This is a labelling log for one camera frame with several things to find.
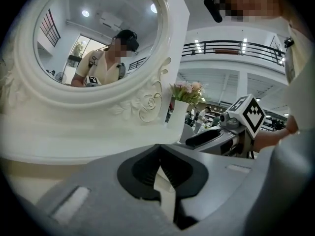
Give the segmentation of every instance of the gray robot part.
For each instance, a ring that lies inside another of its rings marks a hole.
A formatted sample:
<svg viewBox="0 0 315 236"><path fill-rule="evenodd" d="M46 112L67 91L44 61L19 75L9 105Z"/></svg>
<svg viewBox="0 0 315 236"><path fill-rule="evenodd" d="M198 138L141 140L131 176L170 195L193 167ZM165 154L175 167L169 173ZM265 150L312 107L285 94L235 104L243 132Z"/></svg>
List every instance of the gray robot part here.
<svg viewBox="0 0 315 236"><path fill-rule="evenodd" d="M263 235L298 198L313 177L314 137L315 130L287 137L276 147L264 149L255 161L197 153L171 146L203 163L209 170L209 184L196 197L182 201L188 214L202 220L183 231L167 219L158 202L135 199L118 183L119 165L149 147L89 163L82 171L44 195L38 203L38 212L49 216L69 192L77 186L85 186L91 190L90 196L69 224L63 227L77 235ZM211 172L211 165L214 167L216 163L217 169ZM227 165L251 167L251 170L246 176L233 180L227 172L238 173L226 168ZM223 192L229 194L217 197ZM205 205L211 202L219 204ZM198 206L205 207L205 210L200 210Z"/></svg>

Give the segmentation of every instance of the black metal railing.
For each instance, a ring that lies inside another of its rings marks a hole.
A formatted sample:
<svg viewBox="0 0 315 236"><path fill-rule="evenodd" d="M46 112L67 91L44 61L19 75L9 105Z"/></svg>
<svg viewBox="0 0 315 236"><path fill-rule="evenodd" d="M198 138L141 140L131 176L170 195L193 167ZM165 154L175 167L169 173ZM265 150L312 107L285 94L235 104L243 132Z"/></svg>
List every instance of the black metal railing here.
<svg viewBox="0 0 315 236"><path fill-rule="evenodd" d="M284 66L285 53L269 46L234 40L211 40L185 44L182 57L198 54L230 54L264 59Z"/></svg>
<svg viewBox="0 0 315 236"><path fill-rule="evenodd" d="M58 40L60 39L60 35L56 28L50 9L48 10L48 13L45 14L44 19L41 22L40 28L45 34L45 36L48 38L50 43L55 47Z"/></svg>
<svg viewBox="0 0 315 236"><path fill-rule="evenodd" d="M144 57L144 58L142 58L142 59L139 59L139 60L135 61L134 63L131 63L131 64L129 65L128 71L137 69L139 66L142 65L142 63L144 62L144 60L145 60L146 58L147 58L147 57Z"/></svg>

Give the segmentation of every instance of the flower bouquet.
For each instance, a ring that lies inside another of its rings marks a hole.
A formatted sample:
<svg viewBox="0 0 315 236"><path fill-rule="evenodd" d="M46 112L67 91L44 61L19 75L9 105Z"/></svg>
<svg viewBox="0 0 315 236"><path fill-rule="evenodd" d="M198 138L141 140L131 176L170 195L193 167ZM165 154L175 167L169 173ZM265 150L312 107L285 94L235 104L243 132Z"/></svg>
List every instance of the flower bouquet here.
<svg viewBox="0 0 315 236"><path fill-rule="evenodd" d="M190 105L197 105L202 97L202 85L199 82L192 84L188 82L178 82L171 85L175 100L187 102Z"/></svg>

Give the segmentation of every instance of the ceiling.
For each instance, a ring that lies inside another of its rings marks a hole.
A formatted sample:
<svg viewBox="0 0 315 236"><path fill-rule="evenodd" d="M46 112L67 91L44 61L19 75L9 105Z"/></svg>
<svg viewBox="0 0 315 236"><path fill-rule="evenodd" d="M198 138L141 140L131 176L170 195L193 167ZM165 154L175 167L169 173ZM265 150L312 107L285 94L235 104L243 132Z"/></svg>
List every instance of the ceiling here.
<svg viewBox="0 0 315 236"><path fill-rule="evenodd" d="M188 30L212 27L212 26L245 26L262 30L268 30L279 35L288 35L287 22L282 18L273 20L254 21L253 18L247 19L247 22L235 22L229 17L224 17L224 11L221 12L223 21L216 23L211 14L203 4L202 0L184 0L190 12Z"/></svg>
<svg viewBox="0 0 315 236"><path fill-rule="evenodd" d="M199 81L203 85L204 98L212 104L228 106L236 101L238 72L222 69L183 69L177 81L189 83ZM260 98L259 104L266 110L278 114L288 113L287 105L282 103L285 85L262 76L248 74L248 94Z"/></svg>
<svg viewBox="0 0 315 236"><path fill-rule="evenodd" d="M68 19L76 24L85 26L100 32L108 37L113 37L118 31L114 31L99 20L103 12L109 12L121 19L122 29L130 29L137 33L138 42L141 44L148 35L155 34L158 29L157 14L150 9L151 0L68 0ZM83 17L82 11L87 10L89 17Z"/></svg>

